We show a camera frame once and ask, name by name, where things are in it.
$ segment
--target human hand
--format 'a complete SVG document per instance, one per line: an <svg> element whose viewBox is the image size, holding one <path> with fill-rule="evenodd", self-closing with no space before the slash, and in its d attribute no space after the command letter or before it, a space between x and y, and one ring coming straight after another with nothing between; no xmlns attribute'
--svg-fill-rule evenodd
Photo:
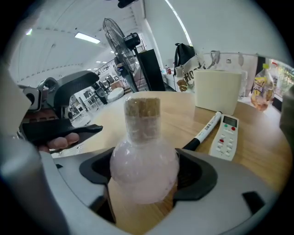
<svg viewBox="0 0 294 235"><path fill-rule="evenodd" d="M58 137L54 140L48 141L47 145L38 146L38 150L50 153L50 149L65 149L78 141L79 135L77 133L70 133L65 137Z"/></svg>

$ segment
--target white ceiling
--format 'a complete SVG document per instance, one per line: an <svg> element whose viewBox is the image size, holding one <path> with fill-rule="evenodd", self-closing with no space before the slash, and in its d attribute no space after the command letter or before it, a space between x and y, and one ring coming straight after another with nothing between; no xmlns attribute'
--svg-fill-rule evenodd
<svg viewBox="0 0 294 235"><path fill-rule="evenodd" d="M50 0L29 26L11 59L10 72L19 84L36 86L49 76L59 79L85 66L101 67L96 60L114 58L102 29L104 18L117 22L127 34L137 29L131 7L119 9L117 0ZM94 44L74 36L84 33L101 42Z"/></svg>

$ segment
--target black backpack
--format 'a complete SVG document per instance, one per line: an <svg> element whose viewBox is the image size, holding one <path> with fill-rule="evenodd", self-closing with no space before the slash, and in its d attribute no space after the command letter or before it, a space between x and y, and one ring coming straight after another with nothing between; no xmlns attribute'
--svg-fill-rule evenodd
<svg viewBox="0 0 294 235"><path fill-rule="evenodd" d="M184 65L188 62L193 56L195 56L194 47L185 45L183 43L176 43L177 46L175 50L175 67Z"/></svg>

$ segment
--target floor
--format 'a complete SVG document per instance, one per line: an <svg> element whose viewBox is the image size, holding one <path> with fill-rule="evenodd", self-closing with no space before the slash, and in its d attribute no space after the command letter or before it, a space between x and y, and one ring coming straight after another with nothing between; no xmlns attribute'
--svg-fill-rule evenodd
<svg viewBox="0 0 294 235"><path fill-rule="evenodd" d="M244 97L243 99L241 99L239 101L253 106L250 102L250 97ZM91 125L92 121L95 120L95 118L99 115L99 113L101 112L101 110L103 110L104 107L105 107L105 105L100 105L99 109L97 109L97 107L92 108L90 111L85 112L85 114L83 115L82 118L75 119L72 122L72 125L74 127ZM277 126L279 125L281 113L275 107L269 106L268 109L263 111L263 113L265 115L267 115L267 117L271 120L271 122L274 125L277 125ZM70 149L65 149L59 153L53 153L52 156L53 156L53 158L57 158L57 157L66 157L66 156L79 154L79 153L81 153L81 150L83 149L83 144L84 143L81 143L79 145L76 145L75 147L72 147Z"/></svg>

